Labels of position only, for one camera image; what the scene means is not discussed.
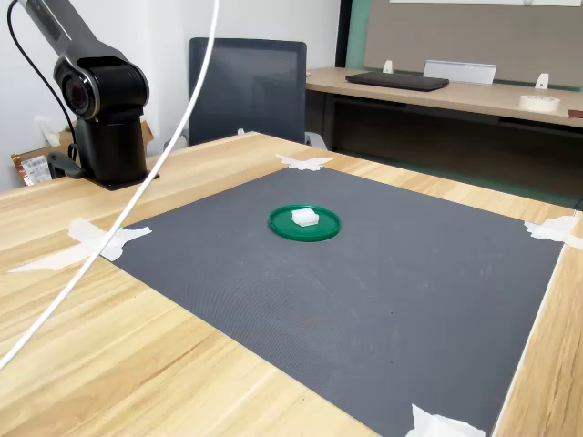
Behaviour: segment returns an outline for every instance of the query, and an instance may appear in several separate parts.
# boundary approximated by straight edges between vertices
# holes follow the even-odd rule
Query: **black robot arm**
[[[139,123],[148,102],[144,74],[98,41],[68,0],[19,2],[59,56],[54,79],[78,119],[81,168],[53,152],[51,172],[87,177],[106,188],[141,182],[147,175]]]

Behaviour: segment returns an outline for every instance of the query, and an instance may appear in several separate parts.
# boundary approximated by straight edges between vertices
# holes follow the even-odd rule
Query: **black cable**
[[[8,6],[8,31],[10,32],[10,36],[12,37],[12,40],[16,44],[16,48],[18,48],[18,50],[20,51],[22,56],[24,56],[25,59],[28,61],[28,64],[30,64],[30,66],[36,71],[38,76],[45,83],[46,87],[51,91],[51,93],[55,97],[56,101],[58,102],[59,106],[63,110],[63,114],[65,114],[66,121],[69,124],[69,128],[71,129],[71,135],[73,136],[73,142],[76,144],[77,138],[75,136],[75,129],[73,129],[73,123],[71,123],[71,118],[69,117],[69,114],[67,113],[65,106],[63,105],[63,102],[61,102],[61,99],[58,97],[58,95],[56,94],[53,87],[51,87],[50,84],[46,81],[43,74],[39,71],[38,68],[36,68],[33,61],[30,59],[30,57],[28,57],[28,55],[25,53],[25,50],[20,46],[20,44],[18,43],[18,40],[16,39],[15,31],[12,27],[12,10],[15,8],[15,5],[17,3],[18,3],[18,0],[13,0],[13,2],[10,4],[10,6]],[[77,150],[74,147],[69,146],[69,156],[72,157],[73,154],[75,155],[75,158],[77,158]]]

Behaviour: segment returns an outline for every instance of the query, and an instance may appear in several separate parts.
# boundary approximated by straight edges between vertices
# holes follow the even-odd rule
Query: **white stand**
[[[547,89],[548,88],[548,73],[543,73],[538,77],[536,89]]]
[[[393,61],[386,61],[383,67],[383,73],[391,75],[393,73]]]

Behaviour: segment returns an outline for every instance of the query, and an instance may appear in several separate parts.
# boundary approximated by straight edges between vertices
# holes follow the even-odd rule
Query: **wooden desk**
[[[349,75],[364,73],[362,70],[322,68],[310,70],[310,73],[312,75],[307,78],[307,88],[312,91],[583,127],[583,118],[568,117],[568,109],[583,110],[583,93],[573,91],[535,90],[529,86],[514,85],[483,86],[452,83],[445,88],[425,93],[382,86],[357,85],[346,81]],[[544,114],[520,109],[518,107],[520,96],[533,94],[560,98],[561,106],[558,112]]]
[[[247,134],[174,153],[128,223],[283,168],[276,153],[299,159],[334,157],[326,167],[536,223],[573,214],[526,198]],[[108,229],[134,191],[108,192],[85,180],[63,178],[0,195],[0,354],[79,266],[7,272],[73,245],[67,230],[74,218]],[[583,222],[578,234],[583,236]],[[564,248],[499,435],[583,435],[581,290],[583,251]],[[0,434],[113,433],[373,435],[268,362],[98,259],[0,373]]]

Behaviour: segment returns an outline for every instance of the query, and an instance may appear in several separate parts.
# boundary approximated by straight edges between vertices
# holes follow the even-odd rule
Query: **masking tape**
[[[281,163],[287,165],[289,168],[297,168],[298,170],[318,171],[322,165],[332,161],[333,158],[312,158],[307,161],[300,161],[298,159],[288,158],[284,155],[275,155],[281,159]]]
[[[525,226],[533,239],[551,239],[563,242],[572,248],[583,250],[583,239],[571,235],[571,231],[578,222],[578,217],[563,216],[547,218],[542,225],[525,221]]]
[[[465,422],[429,414],[413,405],[414,428],[405,437],[486,437],[486,433]]]
[[[106,248],[101,252],[101,256],[110,261],[115,261],[121,257],[124,245],[132,239],[137,239],[148,235],[151,232],[149,228],[142,229],[120,229],[116,232],[114,238],[109,241]],[[69,237],[77,240],[77,244],[69,249],[53,253],[45,258],[26,264],[17,269],[10,270],[10,273],[31,270],[61,270],[65,267],[76,264],[87,259],[98,249],[101,241],[107,233],[104,230],[92,225],[82,218],[76,218],[69,226]]]
[[[534,112],[555,112],[561,101],[547,96],[520,96],[518,107]]]

